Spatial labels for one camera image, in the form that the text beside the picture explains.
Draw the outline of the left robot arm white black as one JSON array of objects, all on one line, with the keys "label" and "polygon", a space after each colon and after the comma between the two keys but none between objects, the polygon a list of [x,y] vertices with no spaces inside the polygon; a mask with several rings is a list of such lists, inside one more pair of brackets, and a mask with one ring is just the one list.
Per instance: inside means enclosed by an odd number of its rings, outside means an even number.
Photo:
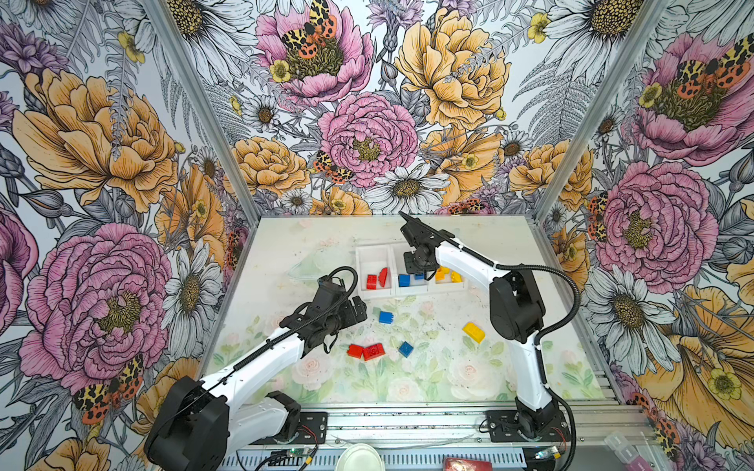
[{"label": "left robot arm white black", "polygon": [[214,374],[180,378],[169,390],[145,440],[147,460],[163,470],[215,470],[228,453],[259,440],[290,441],[300,428],[298,402],[254,394],[312,351],[330,352],[339,333],[366,320],[366,304],[347,285],[350,266],[318,279],[313,300],[298,306],[260,345]]}]

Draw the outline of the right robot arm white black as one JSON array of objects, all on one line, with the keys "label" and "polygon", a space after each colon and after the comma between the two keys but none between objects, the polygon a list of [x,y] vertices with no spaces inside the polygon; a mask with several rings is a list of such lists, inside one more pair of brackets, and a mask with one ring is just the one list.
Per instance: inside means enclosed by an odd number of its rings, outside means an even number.
[{"label": "right robot arm white black", "polygon": [[516,372],[518,433],[529,440],[543,437],[559,412],[548,386],[541,348],[545,302],[534,273],[548,272],[540,265],[504,265],[464,245],[453,234],[436,230],[404,212],[401,233],[412,248],[404,254],[408,274],[439,273],[448,268],[477,284],[488,296],[494,331],[506,340]]}]

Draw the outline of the white three-compartment container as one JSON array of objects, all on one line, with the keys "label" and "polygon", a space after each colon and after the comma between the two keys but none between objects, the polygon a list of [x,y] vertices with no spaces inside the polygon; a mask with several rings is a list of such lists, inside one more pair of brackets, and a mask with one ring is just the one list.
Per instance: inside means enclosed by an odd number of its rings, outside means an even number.
[{"label": "white three-compartment container", "polygon": [[422,272],[407,243],[361,245],[355,249],[357,291],[363,299],[408,298],[462,292],[467,281],[447,267]]}]

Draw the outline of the red lego brick long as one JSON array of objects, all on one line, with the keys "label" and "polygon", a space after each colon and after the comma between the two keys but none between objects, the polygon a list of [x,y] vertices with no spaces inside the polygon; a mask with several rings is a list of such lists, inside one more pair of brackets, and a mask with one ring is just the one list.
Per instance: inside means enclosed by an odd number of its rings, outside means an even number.
[{"label": "red lego brick long", "polygon": [[386,288],[389,277],[389,268],[383,268],[378,275],[378,282],[381,288]]}]

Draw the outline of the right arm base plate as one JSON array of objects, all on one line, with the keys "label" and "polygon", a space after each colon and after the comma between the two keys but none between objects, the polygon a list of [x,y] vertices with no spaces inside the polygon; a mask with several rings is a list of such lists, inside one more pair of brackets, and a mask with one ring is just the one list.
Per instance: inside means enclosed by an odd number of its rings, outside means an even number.
[{"label": "right arm base plate", "polygon": [[561,410],[545,415],[515,409],[487,410],[482,429],[493,443],[561,443],[573,436],[573,428]]}]

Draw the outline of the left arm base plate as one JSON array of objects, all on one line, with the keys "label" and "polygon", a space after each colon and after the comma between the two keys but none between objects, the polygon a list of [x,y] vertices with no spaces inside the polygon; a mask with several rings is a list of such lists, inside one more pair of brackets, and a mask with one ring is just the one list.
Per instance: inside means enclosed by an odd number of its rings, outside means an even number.
[{"label": "left arm base plate", "polygon": [[329,414],[324,411],[304,411],[293,414],[284,422],[280,432],[262,438],[253,445],[323,445],[326,442]]}]

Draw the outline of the red lego brick small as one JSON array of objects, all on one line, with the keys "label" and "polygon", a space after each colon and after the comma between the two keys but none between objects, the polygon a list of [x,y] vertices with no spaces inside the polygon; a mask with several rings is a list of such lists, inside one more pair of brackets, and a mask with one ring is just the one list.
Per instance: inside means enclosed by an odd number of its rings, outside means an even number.
[{"label": "red lego brick small", "polygon": [[347,349],[347,356],[355,359],[363,359],[363,351],[363,347],[361,347],[360,345],[354,345],[352,343]]}]

